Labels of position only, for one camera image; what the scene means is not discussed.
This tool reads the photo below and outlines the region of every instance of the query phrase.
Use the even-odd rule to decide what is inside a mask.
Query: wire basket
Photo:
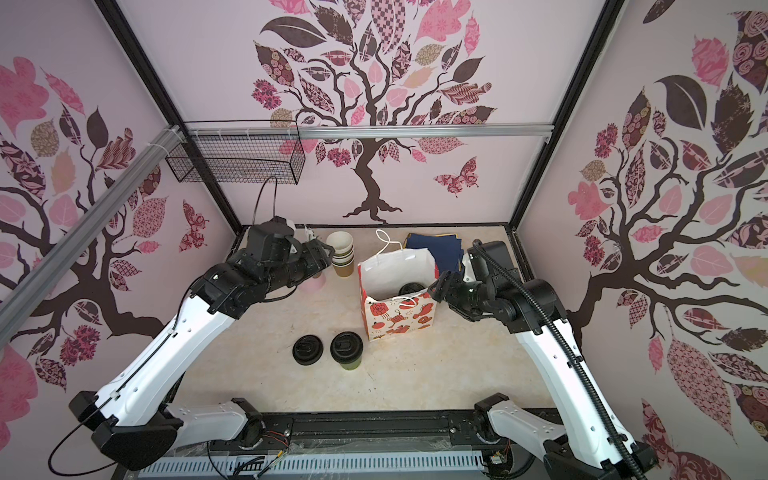
[[[282,122],[286,126],[296,122]],[[166,157],[168,166],[180,182],[263,183],[276,177],[279,184],[298,184],[306,155],[296,133],[275,134],[195,134],[194,141],[208,166],[203,175],[195,168],[183,144]]]

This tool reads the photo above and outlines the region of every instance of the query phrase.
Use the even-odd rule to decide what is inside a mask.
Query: wallpaper
[[[768,12],[692,7],[628,7],[521,232],[654,477],[764,478]]]
[[[90,2],[37,0],[6,14],[0,22],[0,298],[139,152],[159,148],[148,142],[165,125]],[[77,425],[68,411],[74,394],[100,388],[123,369],[174,315],[185,286],[220,261],[232,239],[201,184],[179,184],[164,162],[144,179],[2,350],[0,461],[7,471],[53,477],[46,458]],[[82,472],[105,459],[83,434],[65,444],[54,465]],[[107,478],[110,471],[96,475]]]
[[[122,7],[184,118],[203,121],[190,126],[258,125],[242,121],[248,119],[283,126],[296,119],[302,127],[345,127],[549,122],[601,2],[259,0],[219,9],[199,2]],[[542,16],[558,32],[556,41],[526,20]],[[228,33],[185,45],[166,41],[201,22],[205,31],[226,25]],[[206,68],[192,72],[202,58]],[[300,182],[280,186],[278,210],[299,223],[508,221],[540,141],[304,140]],[[275,148],[289,157],[293,142]],[[253,185],[223,189],[238,216],[250,222]]]

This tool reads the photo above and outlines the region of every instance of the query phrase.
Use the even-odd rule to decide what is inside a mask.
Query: tree mural
[[[0,67],[0,100],[4,101],[0,115],[15,135],[20,121],[45,118],[47,113],[41,107],[49,93],[35,84],[35,67],[29,60],[16,58],[14,65],[15,73]],[[94,205],[96,182],[111,187],[114,180],[107,171],[125,169],[136,154],[130,128],[109,140],[98,108],[86,118],[84,105],[72,88],[51,74],[45,77],[61,101],[61,110],[32,130],[29,144],[36,156],[22,150],[18,139],[11,141],[0,134],[0,154],[10,180],[18,184],[0,187],[0,231],[16,239],[13,243],[0,242],[0,269],[21,272],[16,276],[0,274],[0,283],[10,290]],[[85,136],[81,135],[83,123]],[[60,138],[66,138],[64,145],[60,145]],[[87,180],[78,181],[75,162],[80,172],[88,172]],[[72,265],[74,284],[66,286],[71,281],[65,278],[57,287],[60,291],[35,309],[31,317],[43,317],[43,324],[12,337],[12,341],[23,336],[37,337],[27,358],[34,361],[40,379],[66,389],[66,368],[94,358],[98,342],[106,333],[105,326],[114,336],[156,336],[163,329],[157,318],[119,311],[116,301],[116,295],[130,291],[126,278],[141,273],[128,257],[149,254],[159,247],[151,238],[163,223],[167,198],[151,195],[160,180],[157,167]],[[197,223],[205,227],[204,220]],[[137,240],[122,243],[132,237]],[[35,253],[33,260],[29,258],[31,252]]]
[[[372,19],[367,24],[361,22],[368,8],[366,0],[310,2],[313,12],[304,0],[270,1],[286,13],[312,15],[320,26],[296,16],[275,18],[262,32],[271,31],[292,47],[279,50],[254,42],[259,63],[277,86],[258,80],[252,96],[274,110],[273,126],[293,120],[294,113],[302,125],[482,124],[495,110],[475,105],[491,90],[491,84],[469,83],[482,61],[469,58],[480,39],[478,22],[470,16],[462,27],[469,0],[458,0],[455,5],[452,0],[370,0]],[[406,14],[406,3],[412,4],[408,8],[415,10],[415,16]],[[422,7],[428,8],[422,9],[415,38],[403,39],[403,32],[419,17]],[[449,41],[449,36],[460,32],[464,34],[461,38]],[[412,55],[412,44],[426,37],[437,43],[423,45]],[[307,59],[302,51],[318,45],[328,51]],[[467,59],[458,61],[464,55]],[[287,98],[298,102],[298,111],[278,108]],[[452,108],[444,111],[443,102]],[[473,106],[460,108],[465,104]],[[419,148],[398,138],[360,138],[305,141],[303,147],[314,150],[318,164],[325,159],[336,167],[356,162],[354,171],[367,197],[344,217],[368,212],[372,220],[386,223],[379,212],[402,209],[381,198],[370,163],[376,158],[400,162],[402,151],[426,162],[424,153],[440,155],[463,145],[455,137],[421,138],[417,143]],[[285,152],[292,150],[292,144],[285,146]],[[460,175],[441,175],[435,180],[458,194],[464,187],[476,185],[474,161],[471,167],[465,166]]]
[[[609,124],[598,133],[598,158],[568,195],[586,220],[576,237],[584,239],[584,258],[593,268],[580,307],[568,316],[581,342],[596,302],[606,290],[618,290],[617,308],[627,307],[630,328],[648,319],[654,369],[664,367],[666,350],[680,390],[729,435],[732,390],[742,413],[768,441],[768,390],[743,385],[766,382],[768,373],[741,354],[762,348],[768,332],[740,326],[735,316],[718,320],[707,309],[724,304],[768,315],[764,295],[743,298],[734,289],[768,287],[768,257],[761,252],[768,248],[768,216],[742,218],[746,207],[768,201],[768,144],[760,141],[768,140],[760,136],[768,131],[768,108],[754,122],[750,100],[750,92],[756,98],[766,91],[768,15],[732,15],[738,21],[733,54],[716,38],[695,39],[694,70],[703,83],[681,74],[661,78],[656,83],[666,91],[665,108],[652,107],[643,89],[621,132]],[[717,92],[714,105],[705,89]],[[667,128],[667,120],[674,128]],[[758,141],[743,143],[750,131]],[[740,252],[724,253],[734,250]],[[683,342],[681,332],[699,345]],[[732,352],[699,350],[709,346]],[[723,372],[740,381],[726,382]]]

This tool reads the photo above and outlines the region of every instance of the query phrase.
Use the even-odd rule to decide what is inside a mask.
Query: black cup lid
[[[362,355],[362,339],[354,332],[341,332],[331,342],[331,356],[338,363],[355,362]]]
[[[293,344],[293,359],[299,365],[312,365],[323,356],[323,342],[314,335],[305,335]]]

